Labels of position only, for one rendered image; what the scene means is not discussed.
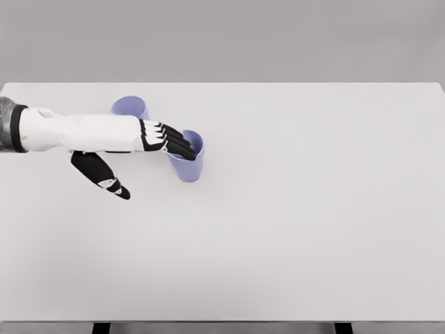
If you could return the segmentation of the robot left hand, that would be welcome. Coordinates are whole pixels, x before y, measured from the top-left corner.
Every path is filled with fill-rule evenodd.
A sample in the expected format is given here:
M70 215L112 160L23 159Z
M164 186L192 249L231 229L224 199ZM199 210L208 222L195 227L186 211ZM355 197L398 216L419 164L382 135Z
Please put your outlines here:
M131 194L115 176L99 152L124 154L157 152L178 154L189 161L197 153L184 135L157 121L135 116L81 116L79 123L64 128L61 146L72 152L71 164L101 189L128 200Z

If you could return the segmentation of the lavender plastic cup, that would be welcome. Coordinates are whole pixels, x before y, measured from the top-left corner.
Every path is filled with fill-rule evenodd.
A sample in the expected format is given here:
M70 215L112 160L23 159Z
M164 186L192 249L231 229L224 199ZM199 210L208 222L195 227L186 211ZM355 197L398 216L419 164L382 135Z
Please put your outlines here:
M185 129L184 138L191 143L196 152L194 161L186 160L179 154L168 153L168 158L177 177L183 182L194 182L200 178L204 165L204 140L197 132Z
M149 120L149 112L145 100L138 96L124 96L116 100L111 113L118 116L135 116L142 120Z

